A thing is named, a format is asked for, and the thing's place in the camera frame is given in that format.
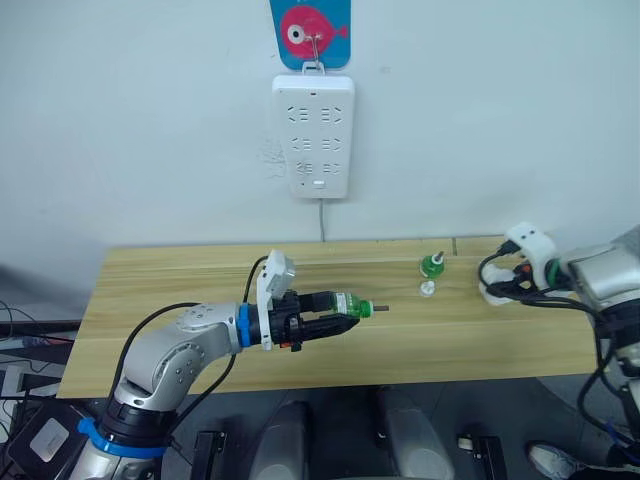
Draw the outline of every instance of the table surface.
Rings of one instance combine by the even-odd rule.
[[[346,334],[307,342],[298,353],[246,349],[220,391],[591,371],[592,333],[583,314],[514,303],[492,307],[483,300],[476,267],[500,242],[481,237],[114,249],[82,321],[58,397],[105,396],[126,337],[146,315],[176,302],[240,301],[250,266],[271,248],[294,260],[292,288],[299,293],[350,291],[388,304],[390,311],[363,319]],[[436,295],[421,297],[419,260],[439,250],[445,252],[446,270],[437,280]],[[146,328],[163,326],[178,313]],[[208,367],[191,393],[204,390],[226,363],[219,360]]]

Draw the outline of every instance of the electrical outlet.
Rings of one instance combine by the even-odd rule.
[[[278,75],[272,90],[293,195],[345,197],[351,160],[353,80],[338,75]]]

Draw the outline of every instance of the white shoe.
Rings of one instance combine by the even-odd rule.
[[[551,480],[567,480],[586,465],[548,443],[530,443],[527,458],[535,469]]]

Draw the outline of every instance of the red fish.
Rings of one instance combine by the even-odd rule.
[[[333,28],[327,17],[316,8],[297,5],[287,11],[280,22],[280,35],[290,53],[304,60],[313,58],[316,39],[318,54],[324,52],[336,35],[347,38],[347,27]]]

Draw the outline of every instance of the green bottle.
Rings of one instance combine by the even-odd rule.
[[[353,293],[338,292],[333,294],[332,310],[352,317],[369,318],[376,310],[388,311],[386,305],[373,306],[373,302],[362,300]]]
[[[444,272],[444,252],[424,257],[420,262],[420,273],[434,280]]]

